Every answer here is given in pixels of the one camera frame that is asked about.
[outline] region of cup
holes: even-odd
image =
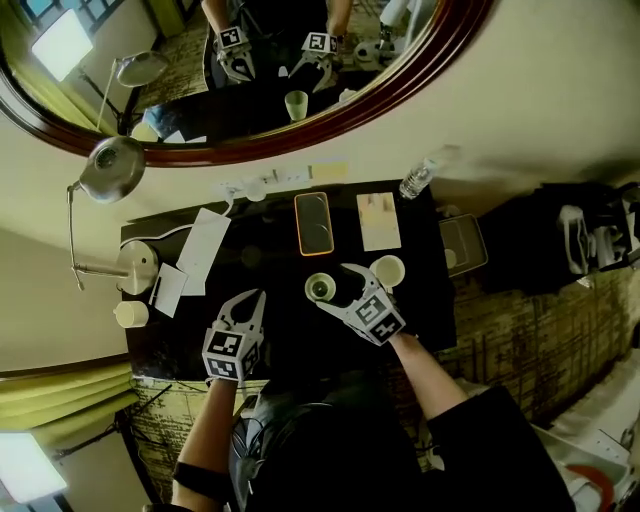
[[[121,302],[113,310],[116,321],[120,327],[129,329],[132,327],[143,327],[149,321],[149,310],[144,302],[137,300]]]
[[[304,91],[291,91],[284,97],[284,104],[291,121],[301,121],[307,117],[309,107],[309,95]]]
[[[387,293],[393,293],[393,288],[402,282],[406,274],[402,260],[391,254],[374,261],[369,268]]]
[[[307,279],[304,284],[304,293],[311,301],[330,301],[336,294],[336,282],[329,274],[318,272]]]

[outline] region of mirror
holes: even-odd
[[[172,165],[163,151],[181,152],[179,165],[273,156],[339,135],[423,87],[491,2],[464,3],[0,0],[0,108],[82,154],[119,134],[147,143],[151,165]],[[421,52],[422,65],[411,62]],[[27,120],[34,112],[45,130]]]

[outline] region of smartphone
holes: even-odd
[[[294,198],[294,203],[300,253],[303,256],[319,256],[333,252],[333,231],[327,194],[299,194]]]

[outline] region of window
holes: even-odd
[[[22,9],[40,33],[47,30],[67,9],[74,9],[89,34],[113,14],[124,0],[19,0]]]

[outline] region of cable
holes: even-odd
[[[231,209],[233,208],[233,199],[235,195],[235,189],[227,188],[226,193],[227,193],[227,197],[225,198],[225,201],[227,202],[229,207],[225,210],[223,214],[221,214],[223,217],[226,217],[227,215],[229,215],[229,213],[231,213]],[[134,236],[133,238],[129,238],[124,242],[121,242],[120,249],[122,249],[129,242],[143,241],[143,240],[163,240],[185,229],[191,229],[193,226],[194,224],[185,224],[184,226],[178,226],[177,228],[173,228],[167,231],[166,233],[163,233],[162,235],[158,235],[158,236]]]

